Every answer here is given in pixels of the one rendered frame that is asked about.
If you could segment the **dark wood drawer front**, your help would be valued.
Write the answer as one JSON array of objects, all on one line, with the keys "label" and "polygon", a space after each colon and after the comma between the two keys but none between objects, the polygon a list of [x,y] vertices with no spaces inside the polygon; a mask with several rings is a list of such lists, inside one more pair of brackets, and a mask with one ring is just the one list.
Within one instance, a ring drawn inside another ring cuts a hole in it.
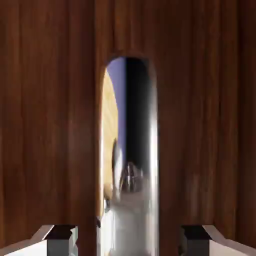
[{"label": "dark wood drawer front", "polygon": [[178,226],[256,248],[256,0],[0,0],[0,248],[78,225],[96,256],[106,63],[156,71],[159,255]]}]

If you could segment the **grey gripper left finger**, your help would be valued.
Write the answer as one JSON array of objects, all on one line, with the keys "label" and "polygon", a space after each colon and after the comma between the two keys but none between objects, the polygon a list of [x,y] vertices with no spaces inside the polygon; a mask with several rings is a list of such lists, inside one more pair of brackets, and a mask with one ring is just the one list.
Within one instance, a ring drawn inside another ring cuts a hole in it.
[{"label": "grey gripper left finger", "polygon": [[78,226],[42,225],[26,240],[0,249],[0,256],[79,256]]}]

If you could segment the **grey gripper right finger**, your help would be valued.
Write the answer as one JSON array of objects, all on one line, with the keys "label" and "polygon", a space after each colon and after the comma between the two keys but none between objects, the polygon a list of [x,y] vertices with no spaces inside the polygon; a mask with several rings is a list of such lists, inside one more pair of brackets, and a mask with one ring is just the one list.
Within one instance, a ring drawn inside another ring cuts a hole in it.
[{"label": "grey gripper right finger", "polygon": [[225,238],[213,225],[183,225],[179,256],[256,256],[256,248]]}]

